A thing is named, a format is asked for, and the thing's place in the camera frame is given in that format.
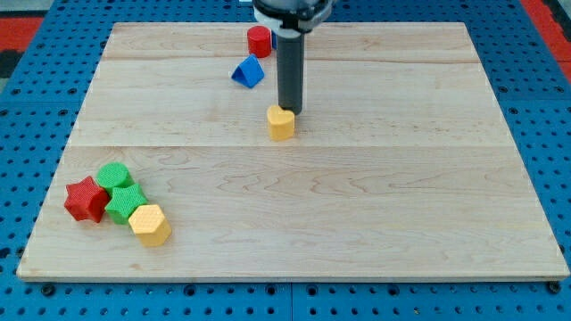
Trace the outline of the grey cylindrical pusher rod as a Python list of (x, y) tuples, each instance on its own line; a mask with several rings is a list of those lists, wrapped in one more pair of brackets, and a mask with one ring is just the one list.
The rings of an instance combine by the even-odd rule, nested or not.
[(303, 107), (304, 35), (294, 30), (277, 36), (277, 97), (279, 106), (299, 115)]

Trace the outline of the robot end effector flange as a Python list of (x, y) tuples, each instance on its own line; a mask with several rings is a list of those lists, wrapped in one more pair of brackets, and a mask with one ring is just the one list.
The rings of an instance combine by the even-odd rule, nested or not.
[(275, 32), (311, 32), (332, 13), (334, 0), (253, 0), (254, 18)]

